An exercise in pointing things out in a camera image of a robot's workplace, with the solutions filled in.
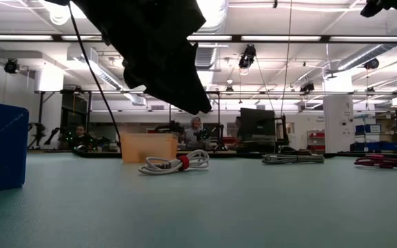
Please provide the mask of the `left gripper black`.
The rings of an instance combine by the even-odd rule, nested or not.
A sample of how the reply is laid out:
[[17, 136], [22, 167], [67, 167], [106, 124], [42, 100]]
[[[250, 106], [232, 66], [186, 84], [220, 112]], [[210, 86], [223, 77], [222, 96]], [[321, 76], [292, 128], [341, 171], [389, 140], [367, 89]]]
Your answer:
[[134, 89], [190, 114], [208, 113], [210, 101], [198, 76], [195, 58], [199, 48], [187, 37], [206, 22], [196, 0], [72, 0], [112, 45], [127, 59], [145, 56], [149, 60], [124, 60], [123, 77]]

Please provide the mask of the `person in grey hood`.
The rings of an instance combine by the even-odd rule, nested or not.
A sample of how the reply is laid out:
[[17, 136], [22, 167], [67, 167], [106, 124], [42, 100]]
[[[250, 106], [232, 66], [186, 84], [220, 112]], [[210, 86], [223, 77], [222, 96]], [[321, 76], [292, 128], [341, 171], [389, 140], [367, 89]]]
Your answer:
[[202, 125], [199, 117], [195, 116], [190, 121], [190, 127], [185, 130], [184, 141], [187, 149], [207, 149], [210, 146], [209, 139], [197, 138], [197, 134], [201, 132]]

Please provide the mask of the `orange translucent plastic bin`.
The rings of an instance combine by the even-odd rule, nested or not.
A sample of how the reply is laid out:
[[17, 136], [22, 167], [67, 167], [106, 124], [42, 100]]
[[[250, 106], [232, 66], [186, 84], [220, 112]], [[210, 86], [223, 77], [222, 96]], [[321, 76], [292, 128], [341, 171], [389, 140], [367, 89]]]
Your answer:
[[144, 163], [146, 158], [176, 158], [178, 138], [173, 134], [122, 133], [121, 154], [124, 163]]

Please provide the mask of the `black monitor on stand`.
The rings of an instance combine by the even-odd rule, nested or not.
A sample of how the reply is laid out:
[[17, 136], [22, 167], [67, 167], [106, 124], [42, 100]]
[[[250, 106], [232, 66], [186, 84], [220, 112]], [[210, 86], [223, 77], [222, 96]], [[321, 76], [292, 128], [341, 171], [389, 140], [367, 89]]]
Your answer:
[[238, 129], [240, 153], [271, 153], [276, 147], [274, 111], [241, 108]]

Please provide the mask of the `green table mat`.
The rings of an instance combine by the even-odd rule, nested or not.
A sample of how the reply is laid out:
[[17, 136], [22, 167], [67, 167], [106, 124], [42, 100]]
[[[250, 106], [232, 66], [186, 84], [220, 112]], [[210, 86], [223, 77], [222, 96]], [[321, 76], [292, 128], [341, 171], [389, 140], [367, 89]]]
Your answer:
[[0, 192], [0, 248], [397, 248], [397, 169], [211, 159], [139, 173], [119, 159], [30, 155]]

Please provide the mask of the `shelf with red bins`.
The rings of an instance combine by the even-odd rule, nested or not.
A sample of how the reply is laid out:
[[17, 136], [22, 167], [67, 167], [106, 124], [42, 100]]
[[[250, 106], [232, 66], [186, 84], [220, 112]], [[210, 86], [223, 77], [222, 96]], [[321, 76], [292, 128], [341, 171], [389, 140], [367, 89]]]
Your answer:
[[311, 153], [315, 154], [325, 153], [326, 146], [324, 130], [307, 131], [307, 149]]

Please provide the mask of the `black background workstation frame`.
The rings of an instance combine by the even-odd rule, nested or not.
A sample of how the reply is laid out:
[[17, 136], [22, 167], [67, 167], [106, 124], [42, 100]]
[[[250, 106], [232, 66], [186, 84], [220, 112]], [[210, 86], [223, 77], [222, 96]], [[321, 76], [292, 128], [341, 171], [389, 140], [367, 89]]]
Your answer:
[[99, 91], [49, 91], [37, 92], [41, 120], [45, 120], [46, 108], [57, 96], [59, 108], [83, 115], [82, 124], [85, 131], [97, 138], [105, 136], [111, 142], [119, 140], [118, 133], [125, 131], [126, 123], [169, 123], [177, 121], [187, 123], [194, 115], [178, 107], [157, 99], [139, 97], [137, 103], [121, 92], [105, 92], [104, 97]]

